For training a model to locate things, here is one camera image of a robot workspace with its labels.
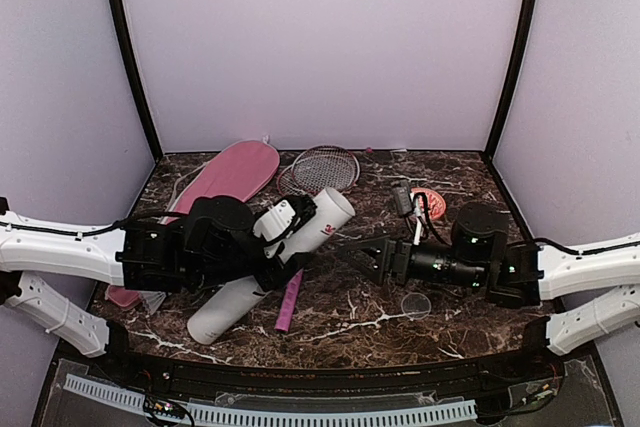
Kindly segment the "white shuttlecock tube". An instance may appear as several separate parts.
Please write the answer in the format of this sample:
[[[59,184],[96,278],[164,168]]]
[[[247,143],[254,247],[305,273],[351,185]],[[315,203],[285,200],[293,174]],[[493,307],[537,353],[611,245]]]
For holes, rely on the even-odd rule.
[[[249,273],[223,283],[189,318],[192,339],[203,345],[217,340],[266,295],[286,285],[354,215],[351,203],[332,187],[313,198],[280,199],[254,224],[253,236],[262,244],[258,262]]]

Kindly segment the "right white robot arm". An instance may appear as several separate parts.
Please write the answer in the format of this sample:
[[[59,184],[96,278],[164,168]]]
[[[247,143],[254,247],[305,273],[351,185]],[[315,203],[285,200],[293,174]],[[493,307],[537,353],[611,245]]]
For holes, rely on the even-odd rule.
[[[639,236],[565,247],[549,239],[511,243],[509,219],[496,208],[465,204],[451,242],[414,244],[389,236],[344,246],[342,255],[367,279],[382,284],[410,279],[482,290],[487,302],[523,309],[582,291],[604,294],[572,310],[529,322],[522,350],[510,360],[521,381],[534,379],[549,352],[564,356],[639,319]]]

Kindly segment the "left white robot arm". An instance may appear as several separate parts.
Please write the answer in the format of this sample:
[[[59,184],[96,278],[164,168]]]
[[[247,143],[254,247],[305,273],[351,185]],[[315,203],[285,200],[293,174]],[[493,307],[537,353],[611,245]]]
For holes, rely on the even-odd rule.
[[[48,333],[103,368],[120,383],[141,374],[128,351],[126,329],[93,316],[38,278],[38,273],[83,277],[128,290],[191,293],[246,276],[264,290],[285,284],[307,253],[281,259],[292,239],[317,214],[308,196],[286,196],[264,211],[272,233],[255,231],[258,219],[242,201],[222,195],[199,197],[188,213],[170,222],[141,214],[90,231],[29,221],[1,210],[1,303],[29,315]]]

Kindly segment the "clear plastic tube lid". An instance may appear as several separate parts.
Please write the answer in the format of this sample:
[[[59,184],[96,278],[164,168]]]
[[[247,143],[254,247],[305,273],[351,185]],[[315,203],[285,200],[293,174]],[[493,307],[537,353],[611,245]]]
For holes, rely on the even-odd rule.
[[[422,320],[432,310],[430,299],[422,293],[408,293],[401,301],[402,313],[410,320]]]

